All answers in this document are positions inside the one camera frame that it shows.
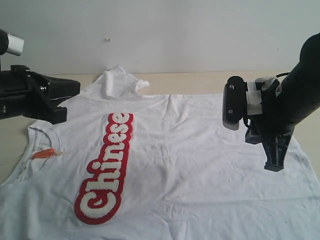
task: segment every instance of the orange tag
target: orange tag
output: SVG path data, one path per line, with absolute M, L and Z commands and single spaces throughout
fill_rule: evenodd
M 49 149 L 46 149 L 46 150 L 42 150 L 42 151 L 36 152 L 32 156 L 32 159 L 44 159 L 44 158 L 51 157 L 54 154 L 55 154 L 55 149 L 54 148 L 49 148 Z

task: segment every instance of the beige table surface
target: beige table surface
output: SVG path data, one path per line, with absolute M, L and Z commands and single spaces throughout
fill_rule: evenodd
M 222 93 L 229 77 L 238 75 L 245 81 L 258 77 L 274 76 L 280 71 L 245 72 L 201 72 L 201 73 L 148 73 L 135 74 L 147 80 L 150 86 L 142 89 L 141 94 L 215 94 Z M 56 75 L 58 78 L 77 80 L 84 88 L 99 75 Z M 34 122 L 22 116 L 0 120 L 0 183 L 12 172 L 28 143 L 27 127 Z M 320 109 L 315 111 L 295 128 L 293 136 L 308 155 L 313 169 L 320 179 Z

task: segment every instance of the letter patch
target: letter patch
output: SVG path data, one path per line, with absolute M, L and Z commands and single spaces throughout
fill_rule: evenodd
M 82 182 L 74 203 L 75 215 L 86 224 L 103 224 L 120 207 L 133 119 L 132 113 L 109 114 L 99 157 L 86 167 L 93 177 Z

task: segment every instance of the t-shirt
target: t-shirt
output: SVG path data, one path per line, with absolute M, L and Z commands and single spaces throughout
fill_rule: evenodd
M 317 240 L 320 186 L 293 138 L 264 170 L 246 127 L 222 124 L 222 94 L 141 95 L 121 67 L 37 120 L 0 185 L 2 240 Z M 60 155 L 32 159 L 54 148 Z

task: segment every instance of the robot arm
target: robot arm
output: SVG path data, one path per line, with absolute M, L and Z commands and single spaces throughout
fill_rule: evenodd
M 0 29 L 0 55 L 21 55 L 24 40 Z M 63 101 L 80 93 L 80 83 L 44 76 L 24 65 L 0 72 L 0 120 L 23 115 L 52 124 L 67 120 Z
M 300 61 L 280 83 L 277 77 L 246 83 L 239 76 L 227 81 L 223 93 L 223 125 L 248 127 L 245 142 L 262 143 L 264 168 L 278 172 L 295 126 L 320 107 L 320 33 L 310 37 L 300 52 Z

